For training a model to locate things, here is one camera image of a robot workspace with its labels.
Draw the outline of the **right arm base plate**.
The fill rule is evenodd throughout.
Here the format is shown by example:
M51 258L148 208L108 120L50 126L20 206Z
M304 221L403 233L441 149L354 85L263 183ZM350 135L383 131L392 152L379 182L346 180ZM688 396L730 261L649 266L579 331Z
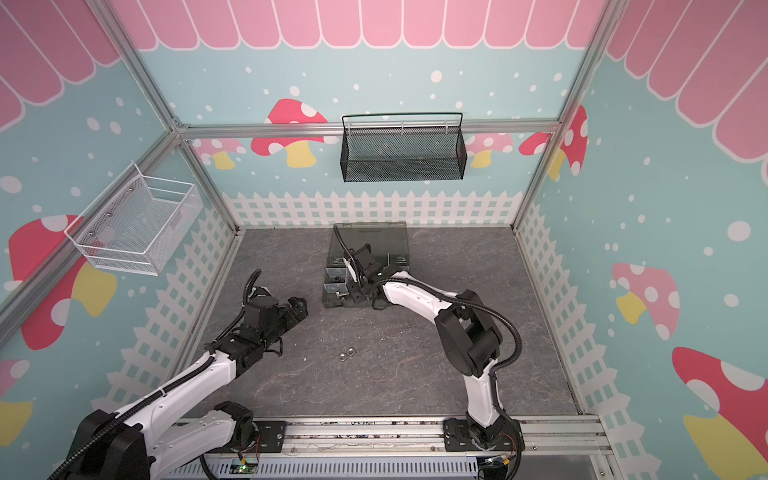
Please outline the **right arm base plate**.
M520 422L504 417L499 417L489 427L483 427L471 418L448 418L443 421L442 433L448 452L517 453L526 449Z

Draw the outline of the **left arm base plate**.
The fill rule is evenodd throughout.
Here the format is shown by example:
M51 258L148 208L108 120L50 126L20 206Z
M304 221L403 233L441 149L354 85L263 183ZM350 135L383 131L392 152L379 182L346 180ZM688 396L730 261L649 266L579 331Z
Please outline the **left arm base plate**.
M286 440L285 421L251 421L241 435L239 453L281 453Z

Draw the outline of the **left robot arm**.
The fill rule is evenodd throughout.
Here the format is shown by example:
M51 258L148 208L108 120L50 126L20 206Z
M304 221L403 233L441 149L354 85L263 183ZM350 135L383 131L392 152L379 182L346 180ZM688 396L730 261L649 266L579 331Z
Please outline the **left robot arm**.
M235 402L222 402L186 424L179 421L265 355L282 355L284 335L307 318L306 299L280 302L257 285L260 274L255 270L246 282L238 316L191 366L129 405L84 418L52 478L160 479L216 449L240 458L257 452L267 436L252 411Z

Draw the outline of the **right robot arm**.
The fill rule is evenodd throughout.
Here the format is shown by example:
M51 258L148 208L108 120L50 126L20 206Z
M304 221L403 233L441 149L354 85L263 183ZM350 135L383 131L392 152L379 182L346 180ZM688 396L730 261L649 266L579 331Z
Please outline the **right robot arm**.
M472 290L455 293L433 287L396 266L383 266L368 244L349 248L338 224L333 234L350 274L350 298L368 302L375 310L405 308L434 325L445 356L464 378L470 439L485 451L508 441L512 454L520 457L521 427L503 407L497 377L522 354L522 337L514 324Z

